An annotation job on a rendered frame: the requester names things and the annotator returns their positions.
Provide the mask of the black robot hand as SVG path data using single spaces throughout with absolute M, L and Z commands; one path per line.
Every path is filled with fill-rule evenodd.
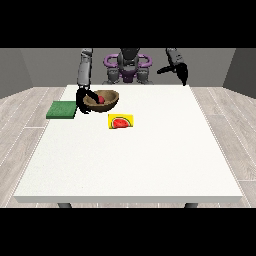
M 158 74 L 163 74 L 167 72 L 173 72 L 177 74 L 177 77 L 182 82 L 182 85 L 185 86 L 188 79 L 188 67 L 185 63 L 178 63 L 177 65 L 169 65 L 163 67 L 157 71 Z
M 84 104 L 85 96 L 89 96 L 94 99 L 96 103 L 99 103 L 99 96 L 90 90 L 88 86 L 80 86 L 76 92 L 76 105 L 83 114 L 88 114 L 90 109 Z

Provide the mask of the brown wooden bowl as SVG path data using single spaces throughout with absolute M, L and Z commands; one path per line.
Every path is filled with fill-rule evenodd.
M 97 104 L 96 101 L 86 95 L 83 99 L 84 104 L 94 112 L 107 112 L 115 107 L 119 100 L 119 93 L 114 90 L 97 90 L 95 91 L 97 96 L 101 96 L 104 99 L 104 102 Z

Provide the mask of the green square pad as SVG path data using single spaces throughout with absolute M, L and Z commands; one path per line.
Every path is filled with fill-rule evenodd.
M 73 119 L 77 105 L 75 101 L 54 101 L 47 114 L 47 119 Z

